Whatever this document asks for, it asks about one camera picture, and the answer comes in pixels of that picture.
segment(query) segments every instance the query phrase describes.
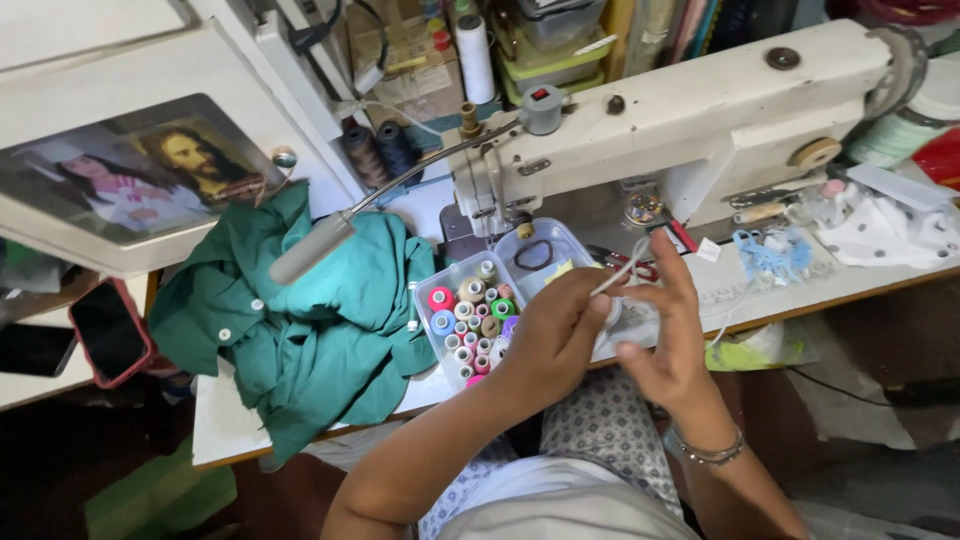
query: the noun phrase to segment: cardboard box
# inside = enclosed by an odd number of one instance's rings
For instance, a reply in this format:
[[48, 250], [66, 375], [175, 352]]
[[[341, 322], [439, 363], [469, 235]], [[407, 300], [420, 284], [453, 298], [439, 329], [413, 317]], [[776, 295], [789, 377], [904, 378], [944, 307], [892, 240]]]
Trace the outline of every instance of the cardboard box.
[[[459, 113], [465, 98], [456, 47], [451, 43], [445, 51], [437, 51], [419, 0], [368, 3], [387, 25], [390, 45], [384, 79], [364, 97], [392, 105], [421, 122]], [[379, 58], [380, 32], [376, 21], [354, 4], [347, 7], [347, 25], [357, 72]], [[375, 127], [390, 119], [410, 125], [396, 112], [376, 105], [370, 105], [367, 114]]]

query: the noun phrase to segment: sewing machine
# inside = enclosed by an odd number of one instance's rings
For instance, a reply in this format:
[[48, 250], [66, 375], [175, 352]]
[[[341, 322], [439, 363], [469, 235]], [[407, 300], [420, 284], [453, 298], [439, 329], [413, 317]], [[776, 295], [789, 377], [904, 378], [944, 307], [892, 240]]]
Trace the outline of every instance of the sewing machine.
[[[725, 198], [837, 155], [888, 74], [896, 47], [884, 39], [837, 20], [572, 94], [555, 132], [517, 128], [447, 158], [460, 212], [486, 237], [544, 197], [660, 171], [660, 197], [681, 223], [729, 218]], [[517, 114], [495, 115], [484, 133]], [[465, 140], [445, 132], [444, 148]]]

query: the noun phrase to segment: phone case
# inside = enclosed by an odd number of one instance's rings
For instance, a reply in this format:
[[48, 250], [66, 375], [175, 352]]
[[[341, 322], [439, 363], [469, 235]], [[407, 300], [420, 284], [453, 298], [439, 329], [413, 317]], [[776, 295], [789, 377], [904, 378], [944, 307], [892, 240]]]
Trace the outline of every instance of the phone case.
[[76, 330], [77, 321], [73, 318], [73, 304], [70, 305], [70, 308], [67, 310], [67, 316], [70, 318], [70, 324], [73, 325], [74, 333], [77, 335], [77, 343], [79, 343], [84, 348], [84, 357], [86, 358], [87, 363], [90, 364], [90, 369], [93, 370], [93, 381], [100, 386], [101, 388], [114, 388], [123, 383], [124, 380], [129, 379], [134, 373], [140, 371], [147, 362], [150, 362], [159, 354], [156, 351], [156, 343], [151, 339], [150, 334], [147, 332], [146, 324], [140, 313], [136, 309], [136, 302], [133, 301], [133, 297], [130, 295], [130, 291], [127, 290], [127, 284], [123, 280], [118, 280], [117, 278], [106, 278], [105, 280], [98, 282], [90, 290], [86, 291], [82, 297], [74, 301], [74, 304], [79, 302], [83, 297], [90, 293], [90, 291], [99, 287], [100, 285], [106, 282], [113, 282], [113, 286], [116, 287], [117, 293], [120, 294], [120, 299], [123, 300], [124, 306], [127, 307], [127, 311], [130, 313], [130, 317], [133, 319], [133, 324], [136, 326], [137, 331], [140, 332], [140, 336], [143, 338], [143, 342], [147, 346], [147, 351], [144, 355], [138, 359], [130, 368], [120, 374], [119, 377], [116, 377], [112, 380], [104, 379], [103, 374], [100, 373], [100, 370], [97, 369], [97, 366], [93, 363], [93, 360], [90, 358], [90, 353], [86, 349], [86, 344], [84, 343], [84, 338], [80, 335], [80, 331]]

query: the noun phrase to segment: bracelet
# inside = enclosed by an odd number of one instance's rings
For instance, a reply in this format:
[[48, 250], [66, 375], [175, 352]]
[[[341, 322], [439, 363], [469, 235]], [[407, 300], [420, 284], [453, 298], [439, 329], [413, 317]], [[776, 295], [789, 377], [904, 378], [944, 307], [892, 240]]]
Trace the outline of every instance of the bracelet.
[[663, 434], [663, 447], [679, 460], [690, 459], [691, 461], [696, 461], [701, 465], [712, 465], [714, 467], [719, 467], [720, 465], [726, 465], [727, 463], [730, 463], [743, 452], [743, 446], [745, 443], [743, 439], [743, 432], [740, 431], [740, 428], [738, 428], [736, 425], [734, 425], [733, 428], [736, 429], [736, 442], [733, 443], [733, 446], [720, 452], [709, 452], [706, 450], [693, 448], [692, 446], [686, 444], [683, 438], [680, 437], [680, 433], [677, 430], [677, 424], [671, 423], [666, 433]]

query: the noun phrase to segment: framed picture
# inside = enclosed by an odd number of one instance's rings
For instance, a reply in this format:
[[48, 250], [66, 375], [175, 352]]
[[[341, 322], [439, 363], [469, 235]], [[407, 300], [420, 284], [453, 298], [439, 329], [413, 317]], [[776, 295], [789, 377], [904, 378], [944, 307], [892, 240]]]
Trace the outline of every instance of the framed picture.
[[202, 94], [0, 150], [0, 193], [122, 245], [215, 220], [283, 178]]

